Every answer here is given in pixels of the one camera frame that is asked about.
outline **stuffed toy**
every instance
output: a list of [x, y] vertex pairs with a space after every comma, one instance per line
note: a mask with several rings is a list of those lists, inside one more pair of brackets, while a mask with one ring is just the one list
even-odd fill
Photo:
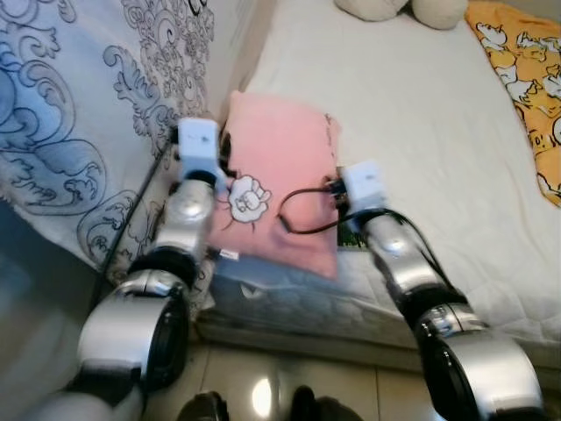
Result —
[[[408, 0], [335, 0], [344, 11], [363, 20], [394, 18]], [[451, 29], [464, 17], [468, 0], [411, 0], [415, 17], [435, 29]]]

